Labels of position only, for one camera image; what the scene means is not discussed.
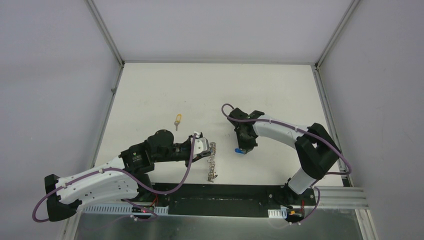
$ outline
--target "metal chain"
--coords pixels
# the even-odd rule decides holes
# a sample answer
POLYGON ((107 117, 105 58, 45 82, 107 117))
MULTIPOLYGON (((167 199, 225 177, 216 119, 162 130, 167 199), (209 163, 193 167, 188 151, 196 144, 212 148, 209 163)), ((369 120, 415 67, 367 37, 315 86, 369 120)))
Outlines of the metal chain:
POLYGON ((207 163, 209 163, 209 173, 207 174, 207 181, 213 183, 212 179, 215 179, 218 177, 218 175, 215 175, 215 153, 217 152, 217 144, 215 142, 211 142, 209 144, 210 149, 210 156, 207 160, 207 163))

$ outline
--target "white table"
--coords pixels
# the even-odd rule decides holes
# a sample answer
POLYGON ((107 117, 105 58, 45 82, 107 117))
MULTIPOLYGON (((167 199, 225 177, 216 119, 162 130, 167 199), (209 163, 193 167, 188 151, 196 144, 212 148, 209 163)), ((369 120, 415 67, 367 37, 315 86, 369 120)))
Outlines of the white table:
MULTIPOLYGON (((282 185, 300 168, 296 151, 265 137, 247 155, 238 147, 234 127, 221 114, 230 103, 250 114, 259 110, 297 125, 326 125, 311 67, 308 65, 127 63, 119 83, 96 160, 104 164, 128 147, 141 143, 157 130, 172 131, 175 142, 193 131, 216 142, 215 171, 208 182, 207 158, 193 163, 186 183, 282 185), (182 114, 175 131, 174 121, 182 114)), ((155 164, 152 182, 179 183, 183 162, 155 164)), ((331 171, 338 172, 335 164, 331 171)), ((318 186, 342 186, 329 175, 318 186)))

